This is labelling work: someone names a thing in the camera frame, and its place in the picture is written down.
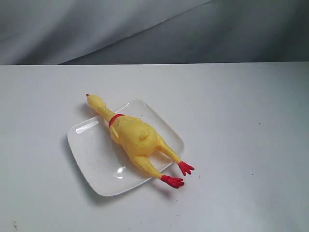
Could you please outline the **white square plate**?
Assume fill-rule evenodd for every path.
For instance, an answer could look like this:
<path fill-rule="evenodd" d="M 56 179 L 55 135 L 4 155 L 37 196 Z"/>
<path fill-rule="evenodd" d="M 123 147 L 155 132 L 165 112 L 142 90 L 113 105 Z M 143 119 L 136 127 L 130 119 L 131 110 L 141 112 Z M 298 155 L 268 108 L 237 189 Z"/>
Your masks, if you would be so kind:
<path fill-rule="evenodd" d="M 144 101 L 130 101 L 116 112 L 139 117 L 152 125 L 176 154 L 182 155 L 184 143 L 180 136 Z M 98 195 L 119 195 L 150 180 L 110 138 L 103 118 L 95 116 L 73 126 L 67 138 L 81 173 Z"/>

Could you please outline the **yellow rubber chicken toy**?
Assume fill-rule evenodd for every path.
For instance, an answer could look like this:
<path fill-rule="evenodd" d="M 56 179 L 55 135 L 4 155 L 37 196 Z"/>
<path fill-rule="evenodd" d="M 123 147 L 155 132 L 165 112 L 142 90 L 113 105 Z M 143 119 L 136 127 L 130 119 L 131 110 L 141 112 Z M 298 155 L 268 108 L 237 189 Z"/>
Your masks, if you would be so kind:
<path fill-rule="evenodd" d="M 88 105 L 108 123 L 111 139 L 127 153 L 131 162 L 151 177 L 178 189 L 184 186 L 182 178 L 159 172 L 149 160 L 149 156 L 159 151 L 176 163 L 182 174 L 191 174 L 194 167 L 182 161 L 161 135 L 140 118 L 117 114 L 111 111 L 100 96 L 86 94 Z"/>

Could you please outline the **grey backdrop cloth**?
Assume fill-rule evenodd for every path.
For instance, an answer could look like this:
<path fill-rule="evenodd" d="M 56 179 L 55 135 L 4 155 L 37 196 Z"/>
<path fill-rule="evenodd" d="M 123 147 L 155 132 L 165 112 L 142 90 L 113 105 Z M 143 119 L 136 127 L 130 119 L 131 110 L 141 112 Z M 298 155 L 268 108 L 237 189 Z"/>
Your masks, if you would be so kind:
<path fill-rule="evenodd" d="M 3 0 L 2 65 L 307 61 L 306 0 Z"/>

